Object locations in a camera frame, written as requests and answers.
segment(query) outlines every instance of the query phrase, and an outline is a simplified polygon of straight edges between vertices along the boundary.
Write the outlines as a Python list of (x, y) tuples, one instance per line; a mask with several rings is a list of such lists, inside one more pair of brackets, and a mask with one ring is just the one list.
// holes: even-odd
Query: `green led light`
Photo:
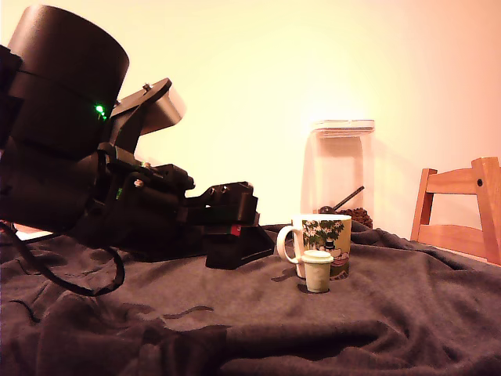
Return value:
[(96, 111), (99, 113), (99, 117), (102, 119), (102, 120), (106, 120), (107, 119), (107, 116), (105, 115), (104, 113), (104, 106), (101, 106), (100, 104), (96, 104), (96, 106), (94, 107), (96, 109)]

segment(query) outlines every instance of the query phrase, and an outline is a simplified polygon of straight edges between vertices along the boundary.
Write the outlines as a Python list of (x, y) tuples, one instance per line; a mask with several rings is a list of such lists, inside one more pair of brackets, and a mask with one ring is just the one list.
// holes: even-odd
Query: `black cylindrical motor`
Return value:
[(23, 100), (17, 142), (80, 160), (96, 151), (128, 69), (124, 49), (66, 10), (27, 8), (8, 45), (23, 60), (9, 95)]

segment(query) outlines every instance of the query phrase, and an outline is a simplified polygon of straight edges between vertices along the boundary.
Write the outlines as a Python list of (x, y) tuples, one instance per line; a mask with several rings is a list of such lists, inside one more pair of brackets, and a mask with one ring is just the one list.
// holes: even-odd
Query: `chair backrest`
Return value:
[[(430, 225), (433, 195), (475, 194), (481, 230), (457, 225)], [(411, 240), (452, 249), (501, 265), (501, 167), (497, 157), (478, 158), (471, 168), (437, 173), (423, 169)]]

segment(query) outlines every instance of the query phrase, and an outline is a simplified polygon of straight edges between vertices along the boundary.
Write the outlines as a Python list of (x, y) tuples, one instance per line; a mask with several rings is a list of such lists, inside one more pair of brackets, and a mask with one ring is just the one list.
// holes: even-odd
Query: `robotic arm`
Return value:
[(186, 171), (134, 158), (139, 137), (184, 108), (168, 78), (117, 100), (127, 69), (96, 25), (47, 5), (25, 10), (0, 46), (0, 219), (149, 261), (207, 254), (207, 266), (235, 269), (272, 254), (251, 184), (187, 198)]

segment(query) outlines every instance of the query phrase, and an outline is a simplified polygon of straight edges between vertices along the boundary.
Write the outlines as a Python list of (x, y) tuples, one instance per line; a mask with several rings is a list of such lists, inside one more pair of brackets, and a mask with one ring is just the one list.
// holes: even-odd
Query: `white container lid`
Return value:
[(374, 120), (321, 120), (311, 125), (310, 132), (322, 137), (353, 137), (374, 132)]
[(329, 252), (308, 250), (301, 256), (301, 260), (311, 264), (327, 264), (334, 261), (334, 257)]

